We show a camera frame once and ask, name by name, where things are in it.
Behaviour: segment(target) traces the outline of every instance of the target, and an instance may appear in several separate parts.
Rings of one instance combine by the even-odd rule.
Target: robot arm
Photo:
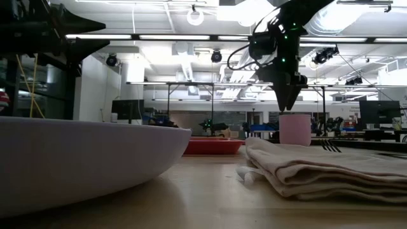
[[[275,9],[276,15],[267,22],[268,31],[256,32],[249,43],[249,54],[259,69],[260,80],[273,83],[279,109],[291,110],[307,77],[298,72],[300,36],[308,32],[303,26],[322,8],[335,0],[291,0]],[[259,63],[263,56],[277,56],[267,63]]]

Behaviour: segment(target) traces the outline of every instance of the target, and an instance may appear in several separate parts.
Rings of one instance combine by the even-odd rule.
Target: black cable
[[[257,29],[257,28],[259,27],[259,25],[263,22],[263,20],[264,20],[268,15],[270,15],[270,14],[273,13],[273,12],[274,12],[274,10],[271,11],[271,12],[269,12],[266,16],[264,16],[264,17],[259,21],[259,23],[257,23],[257,25],[256,25],[256,26],[254,27],[254,29],[253,29],[252,38],[254,37],[254,33],[256,32],[256,29]],[[271,61],[269,61],[269,62],[267,62],[267,63],[265,63],[265,64],[260,64],[257,60],[253,59],[253,60],[254,60],[253,62],[250,62],[250,63],[248,63],[248,64],[246,64],[246,65],[244,65],[244,66],[242,66],[242,67],[239,67],[239,68],[236,68],[236,69],[230,67],[230,59],[231,59],[231,57],[232,57],[234,54],[236,54],[237,52],[239,52],[239,51],[241,51],[241,50],[243,50],[243,49],[249,47],[249,45],[250,45],[250,44],[245,45],[245,46],[239,48],[238,50],[235,50],[233,53],[230,54],[230,56],[229,56],[229,58],[228,58],[228,62],[227,62],[228,67],[229,67],[230,70],[232,70],[232,71],[242,70],[242,69],[244,69],[245,67],[250,66],[250,65],[252,65],[252,64],[256,64],[256,65],[259,66],[259,67],[264,67],[264,66],[267,66],[268,64],[270,64],[271,62],[273,62],[273,60],[271,60]]]
[[[249,47],[249,45],[245,45],[245,46],[243,46],[243,47],[241,47],[241,48],[238,48],[237,50],[235,50],[233,53],[230,54],[230,56],[228,57],[228,62],[227,62],[228,67],[229,67],[230,70],[233,70],[233,71],[242,70],[242,69],[244,69],[245,67],[250,66],[250,65],[256,63],[255,61],[254,61],[254,62],[250,62],[250,63],[245,64],[244,66],[239,67],[239,68],[236,68],[236,69],[234,69],[234,68],[232,68],[232,67],[230,66],[230,59],[231,59],[231,57],[232,57],[234,54],[236,54],[237,52],[239,52],[239,51],[241,51],[241,50],[243,50],[243,49],[245,49],[245,48],[247,48],[247,47]]]
[[[394,101],[392,98],[390,98],[390,97],[389,97],[388,95],[386,95],[384,92],[382,92],[379,88],[377,88],[374,84],[370,83],[365,77],[362,76],[362,74],[359,74],[359,73],[356,71],[356,69],[355,69],[351,64],[349,64],[349,62],[347,62],[347,61],[345,60],[345,58],[343,58],[340,54],[338,54],[338,55],[343,59],[343,61],[345,61],[345,62],[349,65],[349,67],[351,67],[351,68],[355,71],[356,74],[358,74],[362,79],[366,80],[366,82],[368,82],[368,83],[370,84],[370,86],[372,86],[373,88],[375,88],[378,92],[380,92],[381,94],[383,94],[384,96],[386,96],[386,97],[387,97],[388,99],[390,99],[391,101]],[[404,110],[404,108],[403,108],[402,106],[400,106],[400,108],[402,109],[402,111],[403,111],[403,113],[404,113],[404,117],[407,118],[406,111]]]

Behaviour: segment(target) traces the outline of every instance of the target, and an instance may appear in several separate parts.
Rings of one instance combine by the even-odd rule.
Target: beige cloth
[[[351,195],[407,203],[407,161],[250,138],[247,156],[283,197],[302,200]]]

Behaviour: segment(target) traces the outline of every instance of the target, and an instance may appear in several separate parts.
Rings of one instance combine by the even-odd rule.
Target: table surface
[[[266,181],[244,186],[242,156],[183,157],[145,184],[0,221],[0,228],[406,228],[407,206],[279,197]]]

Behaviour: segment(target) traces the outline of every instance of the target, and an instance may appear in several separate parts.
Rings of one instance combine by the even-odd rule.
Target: computer monitor
[[[359,101],[362,124],[391,124],[401,117],[399,101]]]
[[[112,113],[117,113],[118,120],[129,120],[130,115],[132,120],[140,120],[144,112],[144,100],[118,100],[113,101]]]

